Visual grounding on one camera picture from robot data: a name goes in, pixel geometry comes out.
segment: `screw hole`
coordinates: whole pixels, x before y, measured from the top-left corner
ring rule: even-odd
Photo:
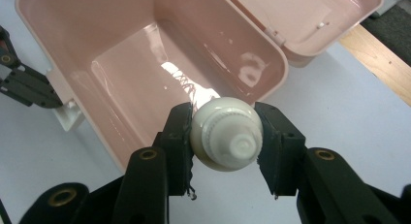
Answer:
[[[74,188],[61,189],[50,196],[48,204],[51,207],[61,207],[67,205],[77,196],[77,191]]]
[[[140,153],[140,158],[143,160],[153,159],[156,156],[157,156],[157,152],[152,149],[148,149]]]
[[[331,160],[335,159],[335,156],[331,152],[328,152],[328,151],[323,150],[323,149],[316,150],[315,154],[317,155],[317,157],[319,157],[323,160],[331,161]]]

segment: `pink plastic bin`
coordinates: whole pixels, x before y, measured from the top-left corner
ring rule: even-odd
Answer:
[[[173,106],[262,100],[286,79],[287,59],[306,64],[381,2],[16,0],[16,8],[53,65],[60,118],[79,106],[125,168]]]

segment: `white bottle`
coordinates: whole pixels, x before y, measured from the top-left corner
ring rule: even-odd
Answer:
[[[190,142],[208,167],[222,172],[242,169],[257,159],[263,125],[254,109],[235,98],[213,99],[194,115]]]

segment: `container lid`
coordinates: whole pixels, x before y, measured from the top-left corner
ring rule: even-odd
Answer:
[[[294,66],[304,66],[383,0],[229,0],[278,44]]]

